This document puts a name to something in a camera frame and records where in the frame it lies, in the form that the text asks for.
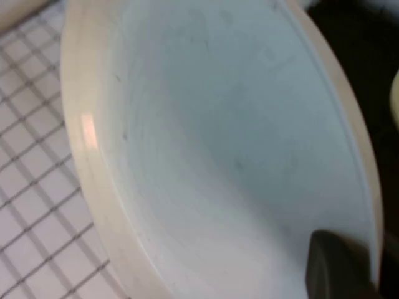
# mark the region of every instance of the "white ceramic surface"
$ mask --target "white ceramic surface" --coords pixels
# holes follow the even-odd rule
[[[307,298],[309,237],[366,246],[377,170],[354,95],[296,4],[71,0],[65,118],[132,298]]]
[[[0,32],[19,22],[50,0],[1,0]]]

